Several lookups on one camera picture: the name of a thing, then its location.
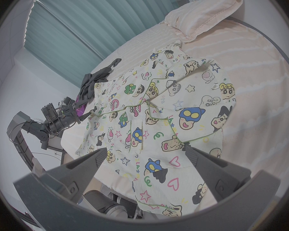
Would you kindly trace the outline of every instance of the yellow eye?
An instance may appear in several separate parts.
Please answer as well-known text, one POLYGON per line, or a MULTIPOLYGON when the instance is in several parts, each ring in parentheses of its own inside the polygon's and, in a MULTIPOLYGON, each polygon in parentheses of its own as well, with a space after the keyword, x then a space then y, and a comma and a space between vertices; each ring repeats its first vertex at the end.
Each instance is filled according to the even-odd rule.
POLYGON ((190 116, 190 111, 189 110, 185 110, 184 112, 183 112, 183 114, 185 115, 185 116, 190 116))
POLYGON ((190 116, 191 118, 195 119, 199 117, 198 113, 192 113, 192 115, 190 116))

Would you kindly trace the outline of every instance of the pink star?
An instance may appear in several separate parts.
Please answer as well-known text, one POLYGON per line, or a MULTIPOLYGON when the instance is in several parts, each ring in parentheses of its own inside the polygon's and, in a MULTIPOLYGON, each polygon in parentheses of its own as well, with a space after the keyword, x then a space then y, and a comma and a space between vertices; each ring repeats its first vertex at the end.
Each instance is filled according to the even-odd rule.
POLYGON ((140 200, 145 200, 145 202, 148 202, 148 199, 151 198, 151 196, 148 194, 147 190, 144 191, 144 193, 141 193, 141 199, 140 200))
POLYGON ((148 133, 148 131, 146 130, 146 131, 144 132, 143 137, 144 137, 145 139, 147 139, 148 136, 149 136, 149 133, 148 133))
POLYGON ((152 210, 154 210, 154 209, 159 209, 158 206, 154 206, 154 208, 153 208, 153 206, 150 206, 150 207, 152 208, 152 210))
POLYGON ((117 136, 117 138, 119 138, 121 135, 121 132, 120 131, 116 131, 117 133, 115 133, 115 135, 117 136))

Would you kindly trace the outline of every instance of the bed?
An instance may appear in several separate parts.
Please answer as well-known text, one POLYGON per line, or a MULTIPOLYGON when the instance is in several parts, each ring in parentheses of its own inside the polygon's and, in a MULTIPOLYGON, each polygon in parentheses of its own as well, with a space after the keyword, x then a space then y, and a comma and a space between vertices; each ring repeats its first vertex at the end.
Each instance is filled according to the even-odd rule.
MULTIPOLYGON (((93 72, 122 61, 108 79, 114 79, 141 64, 154 48, 181 40, 178 29, 162 21, 119 47, 93 72)), ((289 64, 281 53, 259 32, 239 22, 223 19, 194 40, 182 42, 181 49, 195 58, 219 62, 236 87, 236 106, 223 126, 222 159, 283 178, 289 174, 289 64)), ((85 112, 92 109, 90 104, 85 112)), ((74 159, 83 140, 87 122, 67 129, 61 145, 74 159)), ((131 183, 104 165, 95 178, 115 192, 135 200, 131 183)), ((197 210, 216 201, 207 191, 197 210)))

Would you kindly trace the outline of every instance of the pillow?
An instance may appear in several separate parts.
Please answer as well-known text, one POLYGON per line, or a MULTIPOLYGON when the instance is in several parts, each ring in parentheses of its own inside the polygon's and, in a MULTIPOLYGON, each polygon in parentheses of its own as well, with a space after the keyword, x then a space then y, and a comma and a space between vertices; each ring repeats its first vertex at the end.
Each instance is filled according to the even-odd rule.
POLYGON ((166 15, 162 21, 174 27, 182 42, 191 42, 233 14, 243 0, 198 0, 189 2, 166 15))

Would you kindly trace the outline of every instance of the curtain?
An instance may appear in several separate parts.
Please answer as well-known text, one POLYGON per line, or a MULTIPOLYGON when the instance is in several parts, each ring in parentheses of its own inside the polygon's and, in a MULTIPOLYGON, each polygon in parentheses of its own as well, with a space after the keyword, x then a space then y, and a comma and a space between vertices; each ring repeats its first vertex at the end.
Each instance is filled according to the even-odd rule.
POLYGON ((36 0, 25 48, 80 87, 103 59, 177 7, 176 0, 36 0))

